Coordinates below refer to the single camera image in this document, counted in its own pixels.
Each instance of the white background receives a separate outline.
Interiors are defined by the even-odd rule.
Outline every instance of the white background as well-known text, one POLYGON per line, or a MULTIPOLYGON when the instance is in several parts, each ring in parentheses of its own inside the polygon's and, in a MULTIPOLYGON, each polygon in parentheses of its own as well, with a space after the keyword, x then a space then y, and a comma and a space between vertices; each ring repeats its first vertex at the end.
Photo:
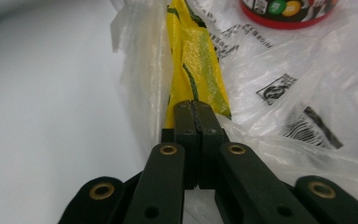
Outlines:
POLYGON ((65 0, 0 17, 0 223, 57 223, 91 179, 144 168, 120 100, 115 15, 108 0, 65 0))

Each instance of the yellow candy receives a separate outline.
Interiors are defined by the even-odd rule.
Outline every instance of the yellow candy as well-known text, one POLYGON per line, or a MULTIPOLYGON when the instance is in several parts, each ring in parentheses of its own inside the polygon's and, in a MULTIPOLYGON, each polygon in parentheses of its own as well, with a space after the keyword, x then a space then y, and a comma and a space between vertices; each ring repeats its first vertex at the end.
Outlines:
POLYGON ((282 13, 285 17, 291 17, 297 14, 301 9, 301 4, 298 1, 290 1, 286 3, 286 9, 282 13))

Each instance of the yellow package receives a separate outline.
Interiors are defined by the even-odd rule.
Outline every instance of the yellow package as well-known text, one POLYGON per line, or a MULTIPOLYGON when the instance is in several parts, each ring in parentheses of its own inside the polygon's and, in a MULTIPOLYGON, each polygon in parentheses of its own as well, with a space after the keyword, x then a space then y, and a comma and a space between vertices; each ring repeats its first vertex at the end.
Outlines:
POLYGON ((214 113, 230 117, 219 62, 205 23, 194 15, 185 0, 172 0, 167 29, 173 78, 165 127, 173 128, 173 106, 185 100, 202 101, 214 113))

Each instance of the red rim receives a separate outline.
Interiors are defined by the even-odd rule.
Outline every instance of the red rim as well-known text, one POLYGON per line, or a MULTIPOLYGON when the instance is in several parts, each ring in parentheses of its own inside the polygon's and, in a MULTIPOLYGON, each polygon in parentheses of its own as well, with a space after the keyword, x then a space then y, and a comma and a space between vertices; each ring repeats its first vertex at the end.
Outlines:
POLYGON ((251 19, 252 21, 255 21, 257 23, 260 23, 260 24, 270 27, 270 28, 280 29, 280 30, 295 30, 295 29, 301 29, 301 28, 312 26, 312 25, 318 23, 319 21, 324 20, 332 12, 332 10, 331 10, 331 11, 327 12, 324 16, 322 16, 318 19, 311 20, 311 21, 290 22, 290 21, 272 21, 272 20, 268 20, 268 19, 259 17, 256 14, 254 14, 254 12, 251 9, 249 9, 242 1, 241 1, 241 8, 242 8, 243 12, 245 12, 246 16, 248 16, 249 19, 251 19))

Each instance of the red container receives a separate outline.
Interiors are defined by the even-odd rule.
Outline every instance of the red container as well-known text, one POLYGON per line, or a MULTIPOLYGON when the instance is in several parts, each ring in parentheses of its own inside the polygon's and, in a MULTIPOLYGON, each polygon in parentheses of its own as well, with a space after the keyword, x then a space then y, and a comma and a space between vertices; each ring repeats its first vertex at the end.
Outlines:
POLYGON ((253 21, 267 27, 295 30, 318 23, 331 14, 338 0, 240 0, 253 21))

